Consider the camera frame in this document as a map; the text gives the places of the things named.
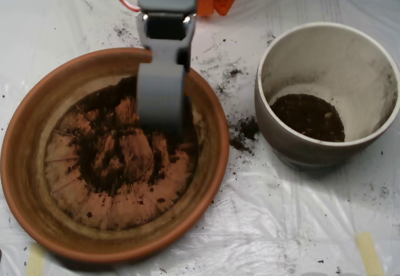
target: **plastic sheet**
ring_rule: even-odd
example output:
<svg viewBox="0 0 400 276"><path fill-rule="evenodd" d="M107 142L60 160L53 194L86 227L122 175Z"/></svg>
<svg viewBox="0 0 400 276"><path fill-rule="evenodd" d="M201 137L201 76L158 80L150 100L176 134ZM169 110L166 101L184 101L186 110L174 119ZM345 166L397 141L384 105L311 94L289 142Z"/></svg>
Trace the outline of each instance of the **plastic sheet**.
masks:
<svg viewBox="0 0 400 276"><path fill-rule="evenodd" d="M0 9L1 142L47 73L87 52L139 46L135 14L118 0L0 0ZM198 21L192 66L231 125L254 115L254 78L268 44L321 20L368 33L400 63L400 0L236 0L228 16ZM257 135L245 142L251 152L231 148L220 191L193 229L142 262L100 271L42 251L1 192L0 275L367 275L356 244L362 232L372 235L385 275L399 275L399 131L396 119L362 154L318 174L286 167Z"/></svg>

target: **terracotta dish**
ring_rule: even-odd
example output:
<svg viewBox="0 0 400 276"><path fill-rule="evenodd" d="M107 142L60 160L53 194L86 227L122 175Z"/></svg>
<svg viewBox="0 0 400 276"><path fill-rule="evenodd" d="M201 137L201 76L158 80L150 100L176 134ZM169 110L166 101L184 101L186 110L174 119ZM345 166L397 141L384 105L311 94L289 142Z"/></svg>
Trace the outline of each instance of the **terracotta dish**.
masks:
<svg viewBox="0 0 400 276"><path fill-rule="evenodd" d="M150 60L135 48L73 59L9 123L4 195L23 229L55 254L99 264L143 258L188 231L218 191L229 134L217 96L191 70L183 139L143 132L135 75Z"/></svg>

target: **soil crumb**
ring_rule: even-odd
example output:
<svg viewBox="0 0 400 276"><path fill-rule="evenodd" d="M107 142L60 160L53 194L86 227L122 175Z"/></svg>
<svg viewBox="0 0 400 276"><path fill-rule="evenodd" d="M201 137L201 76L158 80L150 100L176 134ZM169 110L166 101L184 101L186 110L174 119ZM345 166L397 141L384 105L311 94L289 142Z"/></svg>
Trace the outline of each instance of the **soil crumb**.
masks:
<svg viewBox="0 0 400 276"><path fill-rule="evenodd" d="M259 132L258 124L255 117L247 117L240 119L235 126L231 126L235 131L235 135L231 136L230 145L238 151L248 151L253 154L252 150L247 146L247 139L256 140L255 135Z"/></svg>
<svg viewBox="0 0 400 276"><path fill-rule="evenodd" d="M344 142L344 127L334 106L307 94L289 94L271 106L287 126L305 136L326 142Z"/></svg>
<svg viewBox="0 0 400 276"><path fill-rule="evenodd" d="M245 121L240 123L240 133L251 140L255 140L255 135L259 132L258 124L254 117L246 118Z"/></svg>
<svg viewBox="0 0 400 276"><path fill-rule="evenodd" d="M238 74L241 74L242 73L242 70L239 70L239 69L233 69L230 73L229 73L229 75L231 76L231 77L235 77L235 76L237 76Z"/></svg>

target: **soil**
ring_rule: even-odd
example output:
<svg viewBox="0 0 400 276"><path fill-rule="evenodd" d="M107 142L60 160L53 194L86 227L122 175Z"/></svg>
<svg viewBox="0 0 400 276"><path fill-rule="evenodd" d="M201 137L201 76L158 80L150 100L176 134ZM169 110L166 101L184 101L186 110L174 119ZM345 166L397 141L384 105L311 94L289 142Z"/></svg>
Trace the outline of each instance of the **soil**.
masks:
<svg viewBox="0 0 400 276"><path fill-rule="evenodd" d="M344 142L344 127L334 106L307 94L289 94L271 106L275 115L295 131L317 140Z"/></svg>
<svg viewBox="0 0 400 276"><path fill-rule="evenodd" d="M234 128L236 135L231 136L230 145L239 151L248 151L253 154L252 150L247 147L246 139L256 140L255 135L259 132L258 124L255 117L247 117L239 120Z"/></svg>
<svg viewBox="0 0 400 276"><path fill-rule="evenodd" d="M134 101L135 92L136 79L127 77L115 86L85 97L78 102L76 109L72 109L83 113L86 119L80 122L79 127L66 131L74 136L70 145L77 146L79 156L77 163L66 172L79 168L79 178L86 181L95 193L105 192L114 196L125 184L147 181L148 186L151 186L164 179L162 152L154 147L156 144L153 142L156 138L158 145L162 145L159 142L162 140L160 136L166 140L171 162L179 159L174 155L178 145L182 143L190 143L190 153L198 157L198 140L189 99L185 99L183 135L174 137L140 128ZM140 146L140 134L144 134L147 139L147 142L142 143L152 148L149 150L151 158L145 158L143 153L137 152L137 149L144 148ZM152 173L145 180L143 174L150 169L151 162L154 163Z"/></svg>

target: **yellow tape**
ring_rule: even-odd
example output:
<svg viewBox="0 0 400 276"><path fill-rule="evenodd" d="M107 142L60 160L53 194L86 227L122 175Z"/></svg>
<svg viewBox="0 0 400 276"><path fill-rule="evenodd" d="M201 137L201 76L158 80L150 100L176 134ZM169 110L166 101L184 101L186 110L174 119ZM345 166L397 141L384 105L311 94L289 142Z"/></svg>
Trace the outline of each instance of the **yellow tape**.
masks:
<svg viewBox="0 0 400 276"><path fill-rule="evenodd" d="M44 267L45 249L38 243L31 244L29 262L27 263L27 276L41 276Z"/></svg>
<svg viewBox="0 0 400 276"><path fill-rule="evenodd" d="M374 240L369 232L356 235L356 242L364 262L367 276L384 276L383 268L375 250Z"/></svg>

